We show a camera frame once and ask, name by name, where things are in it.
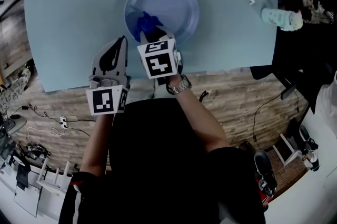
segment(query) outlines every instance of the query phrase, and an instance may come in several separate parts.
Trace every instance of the black and white marker cube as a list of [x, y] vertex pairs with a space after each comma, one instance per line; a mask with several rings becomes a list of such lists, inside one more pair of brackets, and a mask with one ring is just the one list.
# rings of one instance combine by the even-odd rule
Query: black and white marker cube
[[149, 79], [177, 74], [181, 56], [175, 39], [140, 45], [137, 48]]
[[123, 113], [128, 89], [120, 86], [100, 87], [86, 91], [90, 112], [93, 116]]

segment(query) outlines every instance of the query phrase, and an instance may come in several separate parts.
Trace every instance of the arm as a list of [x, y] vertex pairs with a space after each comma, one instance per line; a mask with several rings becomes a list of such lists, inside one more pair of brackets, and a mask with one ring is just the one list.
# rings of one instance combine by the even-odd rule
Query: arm
[[95, 128], [86, 145], [80, 171], [89, 172], [97, 177], [105, 174], [108, 140], [113, 115], [97, 117]]
[[[180, 75], [174, 75], [170, 77], [170, 86], [174, 87], [181, 81]], [[189, 88], [177, 94], [176, 99], [184, 110], [192, 129], [204, 143], [207, 152], [217, 148], [229, 147], [221, 124], [202, 105]]]

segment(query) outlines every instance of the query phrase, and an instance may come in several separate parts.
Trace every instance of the wristwatch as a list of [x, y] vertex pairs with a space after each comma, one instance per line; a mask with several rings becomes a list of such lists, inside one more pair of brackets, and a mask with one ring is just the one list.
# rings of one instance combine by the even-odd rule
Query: wristwatch
[[192, 87], [192, 84], [189, 81], [189, 79], [186, 77], [186, 75], [182, 75], [181, 78], [183, 80], [178, 85], [176, 85], [175, 87], [171, 87], [170, 85], [167, 85], [167, 91], [170, 94], [177, 95], [178, 93], [182, 92], [183, 90]]

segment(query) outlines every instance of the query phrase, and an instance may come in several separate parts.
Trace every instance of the power strip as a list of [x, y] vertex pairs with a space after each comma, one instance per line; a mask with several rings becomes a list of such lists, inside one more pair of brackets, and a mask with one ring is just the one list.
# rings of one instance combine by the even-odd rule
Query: power strip
[[64, 116], [60, 117], [60, 122], [61, 122], [62, 128], [66, 129], [68, 127], [67, 119]]

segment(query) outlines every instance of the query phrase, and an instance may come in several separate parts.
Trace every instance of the light blue table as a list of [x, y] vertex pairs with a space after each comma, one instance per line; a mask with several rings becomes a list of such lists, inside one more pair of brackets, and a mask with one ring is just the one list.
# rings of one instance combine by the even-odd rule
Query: light blue table
[[[276, 27], [260, 17], [277, 0], [198, 0], [199, 26], [179, 49], [184, 72], [269, 65]], [[29, 44], [45, 91], [88, 85], [93, 56], [113, 39], [129, 41], [127, 74], [145, 77], [136, 46], [124, 26], [126, 0], [25, 0]]]

